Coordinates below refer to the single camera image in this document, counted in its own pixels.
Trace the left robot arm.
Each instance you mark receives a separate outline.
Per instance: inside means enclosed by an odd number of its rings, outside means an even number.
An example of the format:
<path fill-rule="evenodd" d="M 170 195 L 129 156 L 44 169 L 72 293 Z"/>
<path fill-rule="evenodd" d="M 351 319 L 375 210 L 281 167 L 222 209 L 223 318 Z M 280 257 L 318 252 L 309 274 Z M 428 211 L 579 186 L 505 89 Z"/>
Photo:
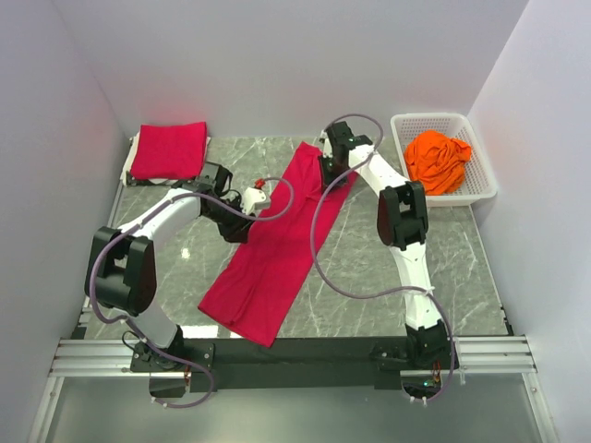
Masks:
<path fill-rule="evenodd" d="M 225 167 L 205 162 L 201 174 L 174 182 L 164 196 L 133 221 L 103 226 L 93 236 L 84 291 L 104 324 L 123 323 L 138 338 L 134 354 L 172 371 L 187 365 L 181 327 L 156 300 L 159 247 L 198 218 L 213 222 L 224 241 L 244 244 L 271 199 L 259 180 L 244 191 L 231 187 Z"/>

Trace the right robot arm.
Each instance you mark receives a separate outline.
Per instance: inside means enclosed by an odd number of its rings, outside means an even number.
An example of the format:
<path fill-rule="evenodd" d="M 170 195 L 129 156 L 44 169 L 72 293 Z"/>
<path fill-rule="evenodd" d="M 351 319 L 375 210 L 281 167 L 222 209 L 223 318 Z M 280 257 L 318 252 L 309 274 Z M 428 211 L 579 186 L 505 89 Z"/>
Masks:
<path fill-rule="evenodd" d="M 378 153 L 384 136 L 381 124 L 359 114 L 379 130 L 373 141 L 356 136 L 343 116 L 330 122 L 321 132 L 319 156 L 322 194 L 310 226 L 309 244 L 313 264 L 321 278 L 335 292 L 357 300 L 368 300 L 402 293 L 405 302 L 406 345 L 403 361 L 417 368 L 431 369 L 445 358 L 450 369 L 456 366 L 452 326 L 433 294 L 428 274 L 426 245 L 428 209 L 424 187 L 399 174 Z M 368 295 L 357 295 L 336 286 L 324 273 L 317 258 L 316 227 L 322 206 L 336 187 L 358 174 L 378 198 L 377 232 L 389 248 L 398 269 L 401 285 Z"/>

